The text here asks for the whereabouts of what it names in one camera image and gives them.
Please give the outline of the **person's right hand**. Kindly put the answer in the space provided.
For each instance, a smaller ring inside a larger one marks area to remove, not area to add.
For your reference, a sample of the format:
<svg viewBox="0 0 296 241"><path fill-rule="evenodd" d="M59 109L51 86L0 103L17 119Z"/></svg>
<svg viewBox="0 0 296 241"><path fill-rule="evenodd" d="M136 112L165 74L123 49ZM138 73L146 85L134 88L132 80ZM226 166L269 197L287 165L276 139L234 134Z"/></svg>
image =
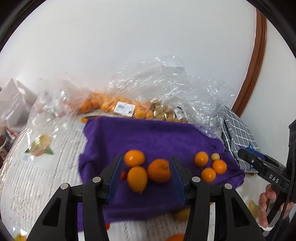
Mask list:
<svg viewBox="0 0 296 241"><path fill-rule="evenodd" d="M270 202L275 201L276 199L277 199L276 192L273 190L272 185L268 184L266 186L265 192L260 194L259 201L258 201L259 207L261 209L261 211L259 212L258 220L259 220L259 224L263 228L267 228L269 226L269 223L267 221L267 212L266 211L269 207ZM295 204L293 202L288 203L286 210L285 210L285 214L283 216L283 219L286 219L289 216L294 205ZM284 203L281 204L280 211L283 210L283 207L284 207Z"/></svg>

